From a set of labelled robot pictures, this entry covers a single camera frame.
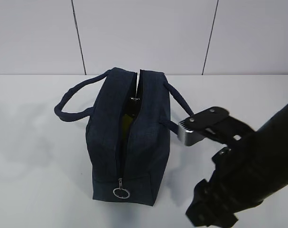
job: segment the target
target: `navy blue bag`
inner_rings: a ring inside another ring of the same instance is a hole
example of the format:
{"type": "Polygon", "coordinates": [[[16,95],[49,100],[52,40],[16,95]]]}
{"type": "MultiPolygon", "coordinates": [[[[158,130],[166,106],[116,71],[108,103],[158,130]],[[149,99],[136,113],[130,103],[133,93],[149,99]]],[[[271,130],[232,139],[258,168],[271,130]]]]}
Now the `navy blue bag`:
{"type": "Polygon", "coordinates": [[[151,205],[156,201],[169,157],[169,93],[189,115],[190,107],[164,73],[137,73],[114,68],[88,79],[63,96],[54,108],[62,121],[89,116],[86,143],[93,166],[93,199],[151,205]],[[68,100],[82,87],[105,78],[93,107],[80,113],[64,113],[68,100]]]}

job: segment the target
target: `white wall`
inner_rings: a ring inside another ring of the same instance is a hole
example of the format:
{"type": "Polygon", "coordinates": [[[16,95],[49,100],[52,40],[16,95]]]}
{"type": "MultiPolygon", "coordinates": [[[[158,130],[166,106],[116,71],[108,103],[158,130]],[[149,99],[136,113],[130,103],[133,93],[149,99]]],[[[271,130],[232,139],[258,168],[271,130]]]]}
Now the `white wall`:
{"type": "Polygon", "coordinates": [[[216,0],[74,0],[88,74],[201,74],[216,0]]]}
{"type": "MultiPolygon", "coordinates": [[[[74,0],[88,74],[203,71],[217,0],[74,0]]],[[[0,0],[0,74],[84,74],[71,0],[0,0]]],[[[288,0],[219,0],[204,74],[288,74],[288,0]]]]}
{"type": "Polygon", "coordinates": [[[219,0],[204,74],[288,74],[288,0],[219,0]]]}
{"type": "Polygon", "coordinates": [[[83,72],[70,1],[0,0],[0,74],[83,72]]]}

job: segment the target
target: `white table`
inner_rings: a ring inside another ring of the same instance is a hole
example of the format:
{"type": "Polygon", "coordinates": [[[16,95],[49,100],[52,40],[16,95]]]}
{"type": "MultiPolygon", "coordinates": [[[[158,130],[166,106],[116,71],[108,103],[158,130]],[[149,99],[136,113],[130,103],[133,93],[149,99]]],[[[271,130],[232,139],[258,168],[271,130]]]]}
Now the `white table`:
{"type": "MultiPolygon", "coordinates": [[[[87,119],[61,122],[53,107],[90,76],[0,76],[0,228],[191,228],[184,215],[193,187],[210,178],[210,140],[184,147],[172,135],[171,155],[154,207],[91,200],[87,119]]],[[[194,112],[222,106],[258,129],[288,103],[288,76],[168,76],[194,112]]],[[[67,109],[90,106],[102,82],[67,109]]],[[[175,121],[186,117],[172,102],[175,121]]],[[[237,214],[236,228],[287,228],[288,186],[255,209],[237,214]]]]}

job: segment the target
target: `metal ring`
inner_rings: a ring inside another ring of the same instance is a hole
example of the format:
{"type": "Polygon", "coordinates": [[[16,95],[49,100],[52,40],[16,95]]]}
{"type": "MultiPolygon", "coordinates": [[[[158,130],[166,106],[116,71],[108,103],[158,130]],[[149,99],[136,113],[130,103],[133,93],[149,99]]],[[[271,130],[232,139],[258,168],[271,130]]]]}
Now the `metal ring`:
{"type": "Polygon", "coordinates": [[[127,189],[120,189],[120,188],[116,188],[116,189],[113,189],[113,194],[117,197],[117,198],[120,198],[120,199],[128,199],[130,197],[130,192],[127,190],[127,189]],[[115,193],[116,190],[122,190],[122,191],[125,191],[128,195],[127,196],[119,196],[115,193]]]}

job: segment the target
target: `panel seam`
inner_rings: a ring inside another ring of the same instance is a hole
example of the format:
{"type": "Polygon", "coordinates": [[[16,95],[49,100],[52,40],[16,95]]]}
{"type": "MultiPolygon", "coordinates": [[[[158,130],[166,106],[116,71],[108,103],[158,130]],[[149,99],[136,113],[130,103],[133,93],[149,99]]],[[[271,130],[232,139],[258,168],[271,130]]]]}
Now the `panel seam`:
{"type": "Polygon", "coordinates": [[[75,15],[75,9],[74,9],[73,0],[71,0],[71,4],[72,4],[73,18],[74,18],[74,23],[75,23],[75,28],[76,28],[77,38],[78,38],[78,44],[79,44],[79,48],[80,48],[81,56],[82,56],[84,74],[87,75],[86,67],[85,67],[85,61],[84,61],[84,55],[83,55],[83,49],[82,49],[82,44],[81,44],[81,39],[80,39],[80,37],[79,37],[79,31],[78,31],[78,26],[77,26],[77,20],[76,20],[76,15],[75,15]]]}
{"type": "Polygon", "coordinates": [[[209,36],[207,51],[206,51],[206,55],[205,55],[205,61],[204,61],[204,65],[203,65],[202,75],[204,75],[204,71],[205,71],[205,66],[206,66],[206,61],[207,61],[207,55],[208,55],[208,51],[209,51],[209,47],[210,47],[210,41],[211,41],[212,32],[213,32],[213,30],[214,30],[214,22],[215,22],[216,12],[217,12],[217,10],[218,10],[218,5],[219,5],[219,0],[217,0],[216,6],[215,6],[214,19],[213,19],[213,21],[212,21],[212,26],[211,26],[211,31],[210,31],[210,36],[209,36]]]}

